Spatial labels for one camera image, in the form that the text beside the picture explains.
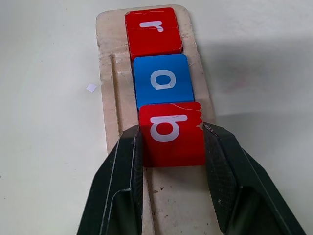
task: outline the red block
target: red block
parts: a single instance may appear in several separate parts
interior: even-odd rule
[[[201,105],[144,105],[139,110],[145,167],[204,165]]]
[[[132,60],[138,56],[181,53],[173,8],[131,11],[125,15],[125,24]]]

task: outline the letter block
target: letter block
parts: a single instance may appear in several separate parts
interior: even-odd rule
[[[201,105],[144,105],[139,110],[145,167],[204,165]]]
[[[131,11],[125,15],[131,59],[179,54],[182,43],[173,8]]]
[[[137,107],[194,101],[187,57],[159,55],[134,60]]]

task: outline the groove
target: groove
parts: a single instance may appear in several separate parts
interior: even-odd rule
[[[110,55],[111,60],[111,70],[112,70],[112,79],[113,79],[113,87],[114,87],[114,99],[115,99],[115,107],[116,107],[116,118],[117,118],[117,129],[118,135],[121,136],[123,133],[123,118],[122,118],[122,108],[121,108],[121,98],[118,84],[118,74],[116,69],[116,58],[114,54]]]

